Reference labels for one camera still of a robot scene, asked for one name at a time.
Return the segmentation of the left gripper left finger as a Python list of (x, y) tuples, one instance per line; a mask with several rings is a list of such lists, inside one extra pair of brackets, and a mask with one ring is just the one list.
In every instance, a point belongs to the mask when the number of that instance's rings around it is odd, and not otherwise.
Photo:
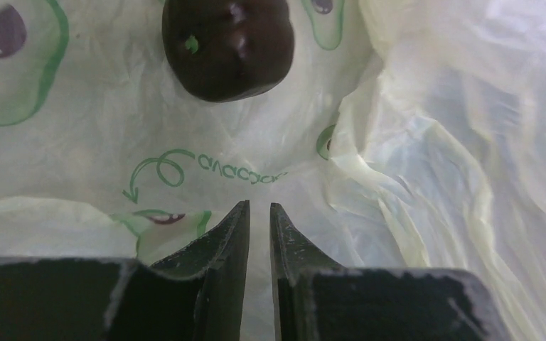
[(0, 340), (238, 340), (250, 204), (152, 265), (0, 257)]

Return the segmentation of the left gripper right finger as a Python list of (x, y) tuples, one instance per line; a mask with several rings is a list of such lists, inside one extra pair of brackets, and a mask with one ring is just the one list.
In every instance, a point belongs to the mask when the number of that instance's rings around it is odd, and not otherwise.
[(277, 340), (509, 340), (495, 302), (472, 273), (349, 268), (270, 207)]

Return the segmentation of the light green plastic bag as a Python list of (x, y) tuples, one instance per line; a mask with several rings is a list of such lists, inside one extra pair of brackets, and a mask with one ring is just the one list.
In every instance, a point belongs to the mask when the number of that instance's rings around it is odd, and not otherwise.
[(0, 1), (0, 256), (174, 253), (252, 210), (242, 340), (274, 337), (269, 206), (346, 266), (449, 267), (546, 340), (546, 1), (290, 1), (273, 90), (207, 103), (162, 1)]

